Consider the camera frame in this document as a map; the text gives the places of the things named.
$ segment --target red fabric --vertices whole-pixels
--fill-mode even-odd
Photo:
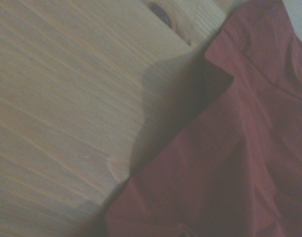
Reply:
[[[244,4],[205,59],[232,83],[130,178],[109,235],[302,237],[302,43],[283,2]]]

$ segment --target wood grain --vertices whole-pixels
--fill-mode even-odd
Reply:
[[[202,49],[243,2],[0,0],[0,237],[102,234],[123,181],[206,106]]]

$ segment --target red cloth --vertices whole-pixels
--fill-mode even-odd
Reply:
[[[302,43],[283,2],[244,4],[205,59],[215,89],[232,83],[130,178],[109,235],[302,237]]]

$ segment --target wooden surface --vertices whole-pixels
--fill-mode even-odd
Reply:
[[[155,2],[172,29],[149,0],[0,0],[1,237],[85,236],[206,106],[202,48],[244,1]]]

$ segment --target wooden table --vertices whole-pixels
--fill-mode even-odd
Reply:
[[[243,2],[0,0],[0,237],[95,223],[205,108],[203,48]]]

